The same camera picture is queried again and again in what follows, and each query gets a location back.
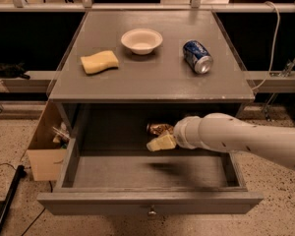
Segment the concrete floor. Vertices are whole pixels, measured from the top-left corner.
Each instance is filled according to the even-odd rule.
[[[43,210],[36,201],[40,192],[50,192],[48,182],[34,182],[25,151],[37,124],[6,110],[0,116],[0,163],[26,167],[1,235],[22,235]],[[267,122],[258,106],[246,109],[241,119],[261,125],[294,126],[283,107],[272,108],[273,122]],[[295,172],[247,153],[236,155],[249,191],[265,199],[247,214],[147,216],[54,216],[46,210],[26,235],[295,235]],[[0,200],[15,170],[0,166]]]

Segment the drawer knob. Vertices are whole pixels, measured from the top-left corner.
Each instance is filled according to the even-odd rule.
[[[154,206],[151,206],[149,212],[147,213],[147,216],[156,216],[156,215],[157,215],[157,212],[155,211]]]

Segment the brown box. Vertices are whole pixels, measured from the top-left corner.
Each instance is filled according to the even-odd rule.
[[[59,127],[61,121],[56,105],[47,102],[27,150],[34,181],[58,179],[67,150],[52,142],[52,127]]]

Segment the bowl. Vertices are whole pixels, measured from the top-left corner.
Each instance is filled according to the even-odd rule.
[[[124,46],[138,55],[147,55],[163,41],[160,33],[152,29],[132,29],[121,37]]]

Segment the white robotic arm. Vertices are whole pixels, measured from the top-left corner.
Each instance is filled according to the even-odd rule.
[[[259,126],[213,113],[179,121],[174,127],[174,138],[182,148],[241,150],[295,170],[295,128]]]

